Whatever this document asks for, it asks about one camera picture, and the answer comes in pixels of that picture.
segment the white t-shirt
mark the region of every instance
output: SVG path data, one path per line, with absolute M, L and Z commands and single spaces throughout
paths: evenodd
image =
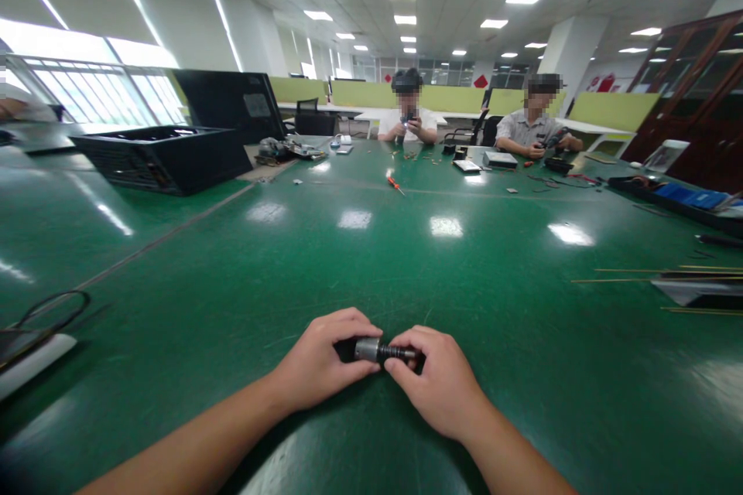
M 433 116 L 433 112 L 427 110 L 426 108 L 419 108 L 418 115 L 420 116 L 420 121 L 423 124 L 423 129 L 432 129 L 436 131 L 436 117 Z M 385 135 L 391 132 L 392 128 L 400 123 L 400 118 L 402 118 L 402 112 L 399 108 L 390 109 L 388 113 L 379 120 L 379 134 Z M 420 139 L 418 139 L 418 136 L 415 135 L 412 131 L 408 130 L 408 132 L 405 134 L 405 141 L 420 142 Z
M 15 85 L 0 83 L 0 100 L 6 98 L 26 103 L 26 107 L 13 117 L 14 120 L 57 121 L 52 109 L 35 95 L 26 93 Z

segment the black computer monitor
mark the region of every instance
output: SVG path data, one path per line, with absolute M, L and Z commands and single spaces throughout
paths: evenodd
M 173 70 L 173 75 L 195 125 L 239 130 L 245 143 L 286 137 L 267 74 Z

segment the short sleeve shirt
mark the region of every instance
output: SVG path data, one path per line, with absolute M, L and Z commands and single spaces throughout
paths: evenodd
M 434 131 L 436 130 L 436 118 L 433 116 L 433 112 L 425 108 L 419 108 L 418 115 L 420 116 L 420 121 L 423 124 L 423 129 L 432 129 Z M 400 118 L 402 118 L 402 112 L 399 108 L 393 108 L 392 110 L 388 111 L 388 113 L 379 120 L 379 134 L 388 134 L 392 130 L 392 128 L 399 124 Z M 415 135 L 412 131 L 408 131 L 405 134 L 405 141 L 420 142 L 420 139 L 418 139 L 418 136 Z
M 495 141 L 500 138 L 507 138 L 515 141 L 519 145 L 529 147 L 533 143 L 544 143 L 555 135 L 561 126 L 554 118 L 549 116 L 540 116 L 533 125 L 529 125 L 524 110 L 517 110 L 508 116 L 505 116 L 498 123 L 498 134 Z

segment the hand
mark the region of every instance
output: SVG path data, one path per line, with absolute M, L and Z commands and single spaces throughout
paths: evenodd
M 420 116 L 413 116 L 408 120 L 408 129 L 415 135 L 420 135 L 421 130 L 423 130 L 423 122 Z
M 333 345 L 353 336 L 381 335 L 356 308 L 318 317 L 267 378 L 289 413 L 312 408 L 380 369 L 368 361 L 343 364 Z
M 470 364 L 449 335 L 415 325 L 396 336 L 390 346 L 415 347 L 426 356 L 420 376 L 402 360 L 390 358 L 385 369 L 431 427 L 459 442 L 477 432 L 492 408 L 474 378 Z
M 532 143 L 531 147 L 526 148 L 526 156 L 530 159 L 541 159 L 544 156 L 544 149 L 541 143 Z
M 570 134 L 565 134 L 565 136 L 560 139 L 560 143 L 557 144 L 557 147 L 559 149 L 565 149 L 568 150 L 573 144 L 573 136 Z

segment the green workbench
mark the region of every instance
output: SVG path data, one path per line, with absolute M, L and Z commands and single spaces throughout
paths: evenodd
M 0 466 L 26 493 L 84 485 L 261 377 L 313 317 L 347 306 L 387 339 L 416 323 L 451 333 L 489 398 L 581 493 L 739 491 L 743 319 L 664 312 L 671 301 L 647 282 L 570 280 L 743 267 L 741 255 L 704 246 L 716 258 L 694 260 L 694 235 L 710 229 L 608 189 L 535 193 L 545 188 L 528 175 L 554 176 L 539 165 L 465 176 L 440 146 L 434 165 L 354 144 L 272 183 L 185 199 L 111 187 L 79 160 L 2 169 L 3 199 L 18 199 L 2 209 L 2 257 L 34 280 L 0 272 L 5 320 L 80 283 L 94 298 L 73 325 L 75 350 L 0 406 Z M 632 171 L 579 155 L 575 172 Z M 382 373 L 271 432 L 225 491 L 486 489 Z

